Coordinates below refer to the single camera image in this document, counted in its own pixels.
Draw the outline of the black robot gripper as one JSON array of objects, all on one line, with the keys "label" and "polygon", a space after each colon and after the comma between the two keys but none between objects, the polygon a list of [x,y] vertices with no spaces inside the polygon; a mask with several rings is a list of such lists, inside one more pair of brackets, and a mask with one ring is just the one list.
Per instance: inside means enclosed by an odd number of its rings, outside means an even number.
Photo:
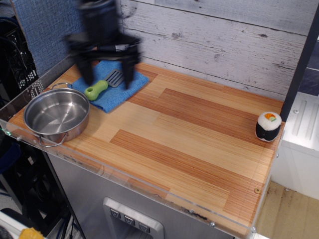
[{"label": "black robot gripper", "polygon": [[67,35],[65,41],[86,84],[94,81],[91,59],[115,59],[122,62],[125,87],[134,79],[139,63],[139,40],[120,32],[120,19],[114,0],[78,0],[76,9],[83,31]]}]

